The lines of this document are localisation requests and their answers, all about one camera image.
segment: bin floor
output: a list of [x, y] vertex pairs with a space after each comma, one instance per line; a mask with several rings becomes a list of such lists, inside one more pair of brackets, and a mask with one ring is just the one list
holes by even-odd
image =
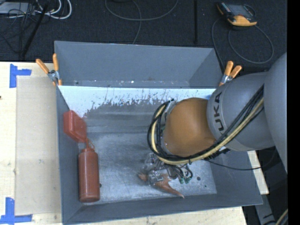
[[[146, 137], [145, 133], [88, 134], [99, 156], [102, 187], [100, 200], [87, 205], [175, 196], [150, 186], [138, 177], [147, 155], [151, 153]], [[208, 162], [193, 162], [190, 169], [194, 176], [188, 184], [180, 184], [175, 179], [169, 182], [170, 186], [184, 196], [217, 193]]]

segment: clamp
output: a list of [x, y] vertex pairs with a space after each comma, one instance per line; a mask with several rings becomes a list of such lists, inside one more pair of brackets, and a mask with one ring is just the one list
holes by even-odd
[[48, 77], [52, 80], [53, 85], [55, 86], [56, 84], [62, 85], [62, 81], [60, 78], [60, 74], [58, 72], [59, 70], [59, 65], [58, 65], [58, 60], [57, 60], [57, 55], [56, 53], [53, 54], [53, 64], [54, 64], [54, 70], [50, 71], [49, 68], [45, 65], [45, 63], [42, 62], [41, 59], [36, 59], [36, 63], [41, 67], [41, 69], [48, 75]]
[[226, 68], [225, 68], [225, 72], [224, 75], [221, 79], [221, 82], [219, 84], [219, 86], [222, 86], [224, 83], [231, 81], [233, 78], [236, 77], [236, 75], [242, 70], [242, 66], [241, 65], [237, 65], [234, 69], [233, 69], [233, 62], [232, 61], [228, 61]]

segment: black carpet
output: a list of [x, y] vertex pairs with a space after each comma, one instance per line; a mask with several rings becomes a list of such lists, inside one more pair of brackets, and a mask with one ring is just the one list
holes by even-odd
[[[44, 6], [48, 0], [38, 1]], [[287, 51], [287, 0], [196, 0], [197, 29], [195, 0], [70, 1], [71, 16], [64, 20], [45, 16], [27, 47], [40, 14], [16, 19], [7, 18], [7, 14], [0, 16], [0, 60], [34, 61], [41, 58], [45, 62], [51, 62], [55, 40], [215, 47], [220, 64], [225, 66], [228, 60], [232, 60], [243, 66], [240, 73], [242, 75], [268, 70]], [[216, 7], [216, 3], [220, 1], [252, 7], [258, 20], [258, 28], [232, 30], [227, 21], [220, 19], [221, 15]], [[67, 2], [64, 1], [63, 5], [66, 15], [69, 10]], [[57, 0], [51, 0], [49, 8], [57, 6]], [[141, 16], [143, 21], [119, 18], [107, 8], [124, 18], [139, 19]]]

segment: red bottle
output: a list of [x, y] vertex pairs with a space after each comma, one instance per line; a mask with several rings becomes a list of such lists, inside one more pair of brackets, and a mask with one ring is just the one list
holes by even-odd
[[78, 155], [79, 200], [92, 203], [100, 199], [98, 154], [88, 145]]

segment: blue tape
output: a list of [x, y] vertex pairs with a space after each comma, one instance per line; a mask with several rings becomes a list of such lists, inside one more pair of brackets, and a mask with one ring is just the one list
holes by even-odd
[[15, 216], [15, 200], [7, 197], [5, 199], [5, 215], [1, 215], [0, 224], [25, 223], [32, 221], [32, 214], [24, 216]]
[[30, 76], [30, 69], [18, 70], [18, 67], [10, 64], [10, 77], [9, 77], [9, 87], [15, 88], [17, 86], [17, 76]]

